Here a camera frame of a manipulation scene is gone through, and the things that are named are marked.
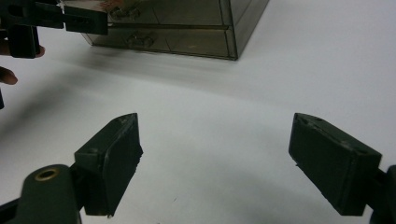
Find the smoky transparent bottom drawer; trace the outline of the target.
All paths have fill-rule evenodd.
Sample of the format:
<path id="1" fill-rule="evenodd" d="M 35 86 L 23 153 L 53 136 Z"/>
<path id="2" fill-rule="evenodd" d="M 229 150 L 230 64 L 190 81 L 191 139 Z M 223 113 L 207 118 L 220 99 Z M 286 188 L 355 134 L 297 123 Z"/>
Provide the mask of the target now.
<path id="1" fill-rule="evenodd" d="M 89 44 L 113 49 L 236 60 L 231 30 L 110 28 L 107 35 L 85 34 Z"/>

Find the smoky transparent drawer organizer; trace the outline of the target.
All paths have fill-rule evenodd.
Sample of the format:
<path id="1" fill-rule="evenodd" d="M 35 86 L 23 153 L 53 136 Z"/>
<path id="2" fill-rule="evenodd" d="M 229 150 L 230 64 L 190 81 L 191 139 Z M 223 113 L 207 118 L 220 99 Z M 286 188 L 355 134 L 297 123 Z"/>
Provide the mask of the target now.
<path id="1" fill-rule="evenodd" d="M 270 0 L 59 1 L 63 7 L 105 12 L 108 30 L 110 28 L 231 30 L 238 58 L 270 2 Z"/>

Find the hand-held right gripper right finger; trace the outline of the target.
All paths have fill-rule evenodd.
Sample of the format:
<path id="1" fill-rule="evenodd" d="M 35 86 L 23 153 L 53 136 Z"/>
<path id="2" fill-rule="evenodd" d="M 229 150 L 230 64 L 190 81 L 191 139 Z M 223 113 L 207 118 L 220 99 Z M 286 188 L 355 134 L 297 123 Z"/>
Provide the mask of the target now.
<path id="1" fill-rule="evenodd" d="M 289 154 L 342 216 L 360 216 L 381 154 L 328 121 L 296 113 Z"/>

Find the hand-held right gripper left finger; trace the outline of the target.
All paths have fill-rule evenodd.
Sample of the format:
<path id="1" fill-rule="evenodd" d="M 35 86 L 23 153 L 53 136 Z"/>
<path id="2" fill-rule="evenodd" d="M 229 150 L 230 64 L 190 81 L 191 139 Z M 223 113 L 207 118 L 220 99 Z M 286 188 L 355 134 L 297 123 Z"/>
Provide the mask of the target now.
<path id="1" fill-rule="evenodd" d="M 111 120 L 75 153 L 87 215 L 115 214 L 142 155 L 136 113 Z"/>

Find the white table mat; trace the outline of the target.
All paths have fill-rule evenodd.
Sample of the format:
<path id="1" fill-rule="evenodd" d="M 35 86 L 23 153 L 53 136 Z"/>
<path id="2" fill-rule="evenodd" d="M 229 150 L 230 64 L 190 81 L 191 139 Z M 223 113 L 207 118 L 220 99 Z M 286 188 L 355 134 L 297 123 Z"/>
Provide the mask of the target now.
<path id="1" fill-rule="evenodd" d="M 41 29 L 0 57 L 0 204 L 26 176 L 136 113 L 143 156 L 113 217 L 83 224 L 368 224 L 339 215 L 288 152 L 295 113 L 396 164 L 396 0 L 270 0 L 237 61 L 95 48 Z"/>

